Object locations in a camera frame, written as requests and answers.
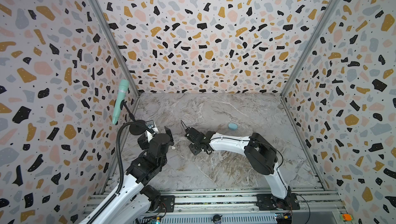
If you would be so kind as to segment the blue earbud charging case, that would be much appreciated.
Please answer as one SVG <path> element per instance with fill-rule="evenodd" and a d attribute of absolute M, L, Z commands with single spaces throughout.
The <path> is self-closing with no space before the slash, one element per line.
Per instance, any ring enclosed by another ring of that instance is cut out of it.
<path fill-rule="evenodd" d="M 229 123 L 229 124 L 228 124 L 228 128 L 229 128 L 230 130 L 237 130 L 237 129 L 238 129 L 238 125 L 237 125 L 237 124 L 234 124 L 234 123 Z"/>

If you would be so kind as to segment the black microphone stand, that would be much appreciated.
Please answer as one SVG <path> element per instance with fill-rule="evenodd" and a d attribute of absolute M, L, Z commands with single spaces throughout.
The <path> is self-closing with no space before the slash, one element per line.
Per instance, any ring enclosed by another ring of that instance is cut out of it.
<path fill-rule="evenodd" d="M 136 120 L 135 116 L 133 115 L 133 113 L 128 108 L 127 103 L 126 103 L 125 100 L 121 101 L 120 108 L 121 108 L 121 110 L 123 108 L 125 108 L 127 110 L 129 118 L 134 123 L 134 124 L 129 126 L 130 133 L 132 135 L 142 135 L 142 134 L 144 134 L 146 132 L 146 121 L 144 121 L 144 120 Z"/>

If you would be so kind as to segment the orange button box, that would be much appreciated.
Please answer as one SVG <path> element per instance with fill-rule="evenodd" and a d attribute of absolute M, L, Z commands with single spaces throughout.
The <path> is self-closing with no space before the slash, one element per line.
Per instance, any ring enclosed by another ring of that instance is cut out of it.
<path fill-rule="evenodd" d="M 340 218 L 343 222 L 351 222 L 354 219 L 350 214 L 341 214 Z"/>

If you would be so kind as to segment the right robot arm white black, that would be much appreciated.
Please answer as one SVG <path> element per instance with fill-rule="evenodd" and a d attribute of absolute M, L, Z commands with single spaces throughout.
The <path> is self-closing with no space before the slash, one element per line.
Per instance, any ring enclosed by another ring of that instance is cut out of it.
<path fill-rule="evenodd" d="M 250 136 L 228 136 L 214 131 L 202 133 L 193 127 L 185 129 L 185 138 L 191 144 L 190 151 L 196 156 L 201 152 L 211 154 L 213 151 L 227 151 L 245 156 L 252 168 L 265 176 L 270 187 L 271 194 L 258 194 L 256 205 L 261 211 L 299 210 L 300 205 L 297 194 L 291 191 L 290 186 L 283 179 L 279 171 L 280 164 L 277 151 L 260 134 L 253 133 Z"/>

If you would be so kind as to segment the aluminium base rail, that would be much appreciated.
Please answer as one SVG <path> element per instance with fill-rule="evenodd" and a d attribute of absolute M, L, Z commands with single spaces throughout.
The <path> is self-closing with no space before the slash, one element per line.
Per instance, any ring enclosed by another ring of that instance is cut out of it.
<path fill-rule="evenodd" d="M 160 209 L 146 212 L 133 224 L 213 224 L 215 214 L 222 215 L 222 224 L 340 224 L 340 215 L 346 213 L 335 191 L 307 188 L 294 189 L 293 193 L 300 209 L 290 212 L 259 210 L 256 196 L 270 194 L 267 189 L 160 192 Z M 107 196 L 94 196 L 86 216 Z"/>

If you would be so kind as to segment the mint green microphone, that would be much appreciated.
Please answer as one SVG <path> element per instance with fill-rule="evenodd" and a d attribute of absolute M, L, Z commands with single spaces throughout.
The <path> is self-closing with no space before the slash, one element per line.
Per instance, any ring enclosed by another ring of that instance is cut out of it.
<path fill-rule="evenodd" d="M 129 81 L 126 79 L 121 80 L 118 88 L 118 95 L 115 101 L 113 115 L 112 115 L 112 124 L 115 125 L 118 122 L 118 119 L 121 115 L 121 104 L 125 99 L 125 96 L 128 92 Z"/>

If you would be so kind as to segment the black knob on rail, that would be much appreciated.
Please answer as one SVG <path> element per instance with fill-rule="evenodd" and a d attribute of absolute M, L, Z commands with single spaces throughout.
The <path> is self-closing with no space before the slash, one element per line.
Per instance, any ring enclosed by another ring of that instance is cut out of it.
<path fill-rule="evenodd" d="M 215 214 L 212 218 L 212 222 L 214 224 L 221 224 L 222 223 L 222 215 Z"/>

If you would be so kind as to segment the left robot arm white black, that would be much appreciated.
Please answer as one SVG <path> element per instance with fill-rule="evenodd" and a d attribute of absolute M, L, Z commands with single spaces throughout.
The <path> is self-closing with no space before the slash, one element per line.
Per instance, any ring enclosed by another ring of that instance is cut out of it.
<path fill-rule="evenodd" d="M 143 152 L 124 169 L 121 156 L 121 135 L 129 126 L 137 126 L 145 132 L 140 138 Z M 119 183 L 115 189 L 82 222 L 84 224 L 132 224 L 148 211 L 160 209 L 161 194 L 149 185 L 167 163 L 167 152 L 174 145 L 171 130 L 166 127 L 160 133 L 156 126 L 127 122 L 116 137 L 116 153 L 119 166 Z"/>

